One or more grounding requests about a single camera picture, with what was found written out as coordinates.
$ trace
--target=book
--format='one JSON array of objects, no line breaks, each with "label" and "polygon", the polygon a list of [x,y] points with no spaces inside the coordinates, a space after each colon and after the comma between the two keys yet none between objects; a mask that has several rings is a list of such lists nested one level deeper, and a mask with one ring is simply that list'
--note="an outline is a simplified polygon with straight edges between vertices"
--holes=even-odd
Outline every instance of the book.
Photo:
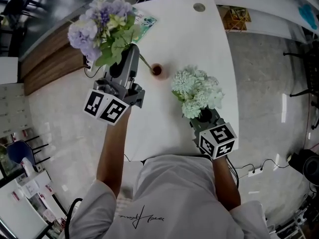
[{"label": "book", "polygon": [[142,39],[142,37],[154,26],[154,24],[157,22],[157,19],[134,7],[133,12],[136,16],[135,24],[139,25],[141,30],[140,34],[133,39],[134,43],[138,43]]}]

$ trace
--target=white flower bouquet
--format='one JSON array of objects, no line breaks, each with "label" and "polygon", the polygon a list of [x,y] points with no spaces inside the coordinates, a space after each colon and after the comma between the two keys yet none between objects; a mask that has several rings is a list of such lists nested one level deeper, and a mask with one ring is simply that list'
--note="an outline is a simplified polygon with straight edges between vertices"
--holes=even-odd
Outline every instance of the white flower bouquet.
[{"label": "white flower bouquet", "polygon": [[[122,52],[140,32],[135,25],[133,7],[124,0],[93,0],[85,14],[69,27],[72,47],[80,49],[90,66],[119,64]],[[140,58],[151,69],[144,57]]]},{"label": "white flower bouquet", "polygon": [[171,87],[172,93],[182,102],[185,117],[193,119],[200,117],[201,109],[206,107],[221,108],[224,94],[218,84],[215,77],[207,76],[197,66],[186,66],[175,74]]}]

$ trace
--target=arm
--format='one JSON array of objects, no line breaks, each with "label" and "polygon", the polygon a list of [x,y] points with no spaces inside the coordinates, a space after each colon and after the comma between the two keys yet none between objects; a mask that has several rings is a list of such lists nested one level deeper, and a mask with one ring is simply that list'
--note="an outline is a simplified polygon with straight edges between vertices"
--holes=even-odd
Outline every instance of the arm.
[{"label": "arm", "polygon": [[116,125],[109,125],[98,164],[96,179],[102,181],[117,197],[120,192],[124,162],[124,144],[131,108],[128,108]]},{"label": "arm", "polygon": [[218,201],[228,210],[240,206],[240,195],[231,176],[226,156],[213,160],[215,187]]}]

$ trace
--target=desk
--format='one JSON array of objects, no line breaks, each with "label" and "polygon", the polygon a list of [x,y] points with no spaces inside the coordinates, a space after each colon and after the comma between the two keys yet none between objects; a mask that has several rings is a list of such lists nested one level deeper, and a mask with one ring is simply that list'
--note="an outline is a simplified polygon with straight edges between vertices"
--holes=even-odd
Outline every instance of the desk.
[{"label": "desk", "polygon": [[[193,9],[205,5],[204,12]],[[188,64],[215,76],[225,97],[219,114],[238,136],[237,88],[232,57],[214,0],[152,0],[134,5],[158,19],[138,43],[149,64],[160,63],[170,77],[158,81],[139,62],[135,82],[145,89],[142,109],[132,108],[125,143],[130,160],[163,154],[197,154],[189,120],[182,118],[181,103],[171,93],[175,72]]]}]

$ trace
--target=purple flower bouquet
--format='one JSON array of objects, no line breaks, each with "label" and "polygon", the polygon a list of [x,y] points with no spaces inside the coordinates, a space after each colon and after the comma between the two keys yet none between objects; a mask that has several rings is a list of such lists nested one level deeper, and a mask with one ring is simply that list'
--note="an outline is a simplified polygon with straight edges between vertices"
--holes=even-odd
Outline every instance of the purple flower bouquet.
[{"label": "purple flower bouquet", "polygon": [[[85,14],[69,27],[68,38],[72,47],[80,49],[89,65],[119,64],[122,52],[138,36],[133,7],[124,0],[107,2],[93,0]],[[144,57],[140,58],[153,71]]]}]

